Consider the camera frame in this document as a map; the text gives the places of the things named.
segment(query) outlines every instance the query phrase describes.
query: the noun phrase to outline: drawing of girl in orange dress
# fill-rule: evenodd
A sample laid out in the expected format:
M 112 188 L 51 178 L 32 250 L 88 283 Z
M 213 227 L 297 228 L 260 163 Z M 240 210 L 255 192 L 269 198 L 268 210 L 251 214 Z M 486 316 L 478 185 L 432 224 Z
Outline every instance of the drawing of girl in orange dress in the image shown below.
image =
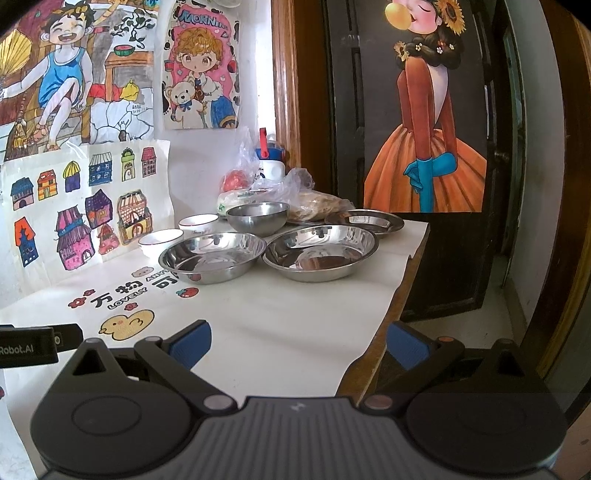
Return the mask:
M 448 69 L 460 66 L 465 21 L 457 0 L 392 0 L 388 21 L 417 36 L 394 46 L 402 68 L 400 125 L 366 180 L 366 208 L 481 212 L 486 160 L 456 138 Z M 439 123 L 441 129 L 435 129 Z

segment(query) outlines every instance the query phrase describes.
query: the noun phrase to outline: screw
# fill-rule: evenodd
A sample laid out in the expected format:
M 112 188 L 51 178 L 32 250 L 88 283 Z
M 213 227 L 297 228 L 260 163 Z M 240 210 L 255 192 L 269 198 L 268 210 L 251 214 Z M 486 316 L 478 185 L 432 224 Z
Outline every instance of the screw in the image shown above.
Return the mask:
M 388 410 L 393 403 L 387 395 L 371 395 L 365 399 L 365 406 L 371 410 Z
M 203 400 L 203 405 L 209 408 L 209 410 L 218 411 L 227 410 L 233 403 L 234 401 L 227 395 L 210 395 Z

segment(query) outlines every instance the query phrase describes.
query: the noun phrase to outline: white bowl with red rim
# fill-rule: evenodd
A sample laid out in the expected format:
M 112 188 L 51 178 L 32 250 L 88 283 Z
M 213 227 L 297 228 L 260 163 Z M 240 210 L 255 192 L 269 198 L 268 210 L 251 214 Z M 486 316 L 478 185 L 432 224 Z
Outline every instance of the white bowl with red rim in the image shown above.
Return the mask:
M 209 235 L 214 233 L 219 215 L 215 213 L 205 213 L 204 215 L 193 215 L 183 218 L 178 227 L 185 232 L 186 237 Z
M 177 228 L 158 230 L 140 238 L 139 247 L 146 257 L 158 260 L 162 252 L 182 239 L 183 231 Z

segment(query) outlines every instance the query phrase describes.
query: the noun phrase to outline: red clip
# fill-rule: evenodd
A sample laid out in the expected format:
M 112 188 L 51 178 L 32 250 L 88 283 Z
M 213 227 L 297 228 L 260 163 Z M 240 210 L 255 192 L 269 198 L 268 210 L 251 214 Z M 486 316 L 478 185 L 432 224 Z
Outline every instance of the red clip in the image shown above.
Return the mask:
M 261 128 L 259 133 L 261 134 L 261 157 L 269 158 L 269 147 L 267 146 L 267 129 Z

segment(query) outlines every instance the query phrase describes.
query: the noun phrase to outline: orange dress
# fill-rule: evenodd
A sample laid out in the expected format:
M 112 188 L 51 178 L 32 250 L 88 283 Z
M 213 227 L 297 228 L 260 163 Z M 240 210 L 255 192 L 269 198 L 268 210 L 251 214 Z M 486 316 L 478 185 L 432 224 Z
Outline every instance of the orange dress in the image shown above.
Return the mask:
M 365 179 L 366 208 L 384 212 L 420 213 L 419 194 L 404 175 L 415 160 L 436 158 L 448 152 L 457 170 L 433 179 L 433 212 L 481 212 L 486 179 L 486 160 L 456 138 L 449 91 L 435 129 L 435 106 L 431 73 L 418 57 L 406 61 L 398 78 L 402 125 L 388 138 Z

